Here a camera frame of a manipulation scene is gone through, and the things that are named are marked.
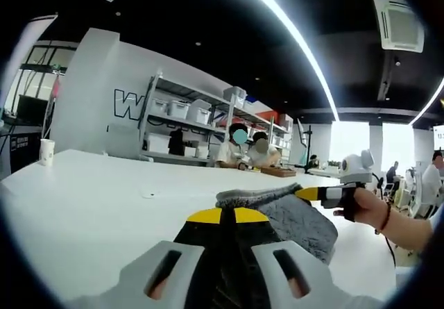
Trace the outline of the person's right hand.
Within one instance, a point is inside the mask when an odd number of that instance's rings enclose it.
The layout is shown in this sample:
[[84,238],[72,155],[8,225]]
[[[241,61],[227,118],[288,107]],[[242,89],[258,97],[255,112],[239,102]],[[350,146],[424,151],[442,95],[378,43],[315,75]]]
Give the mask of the person's right hand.
[[372,226],[377,233],[382,233],[389,222],[391,207],[367,189],[357,187],[353,193],[353,209],[343,207],[334,211],[335,216],[342,216],[348,221]]

